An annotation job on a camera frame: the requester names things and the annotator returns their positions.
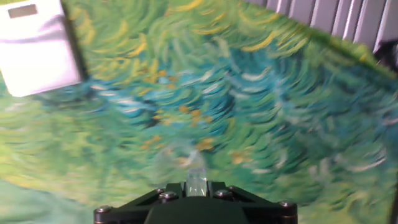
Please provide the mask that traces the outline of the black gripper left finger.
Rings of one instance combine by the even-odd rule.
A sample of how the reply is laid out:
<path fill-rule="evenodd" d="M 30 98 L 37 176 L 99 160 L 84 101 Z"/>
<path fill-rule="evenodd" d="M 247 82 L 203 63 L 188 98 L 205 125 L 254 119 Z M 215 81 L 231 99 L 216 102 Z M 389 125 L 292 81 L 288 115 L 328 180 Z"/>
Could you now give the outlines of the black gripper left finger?
<path fill-rule="evenodd" d="M 167 184 L 120 207 L 103 205 L 93 211 L 93 223 L 145 223 L 150 211 L 161 204 L 186 196 L 185 182 Z"/>

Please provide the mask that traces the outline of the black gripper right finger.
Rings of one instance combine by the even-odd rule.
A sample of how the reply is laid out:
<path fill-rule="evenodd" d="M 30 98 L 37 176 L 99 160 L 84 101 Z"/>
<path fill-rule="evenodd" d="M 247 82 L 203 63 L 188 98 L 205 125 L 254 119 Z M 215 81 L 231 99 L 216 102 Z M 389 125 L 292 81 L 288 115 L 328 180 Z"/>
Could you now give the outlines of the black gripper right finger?
<path fill-rule="evenodd" d="M 297 224 L 298 205 L 288 200 L 268 201 L 224 182 L 207 182 L 208 196 L 233 223 Z"/>

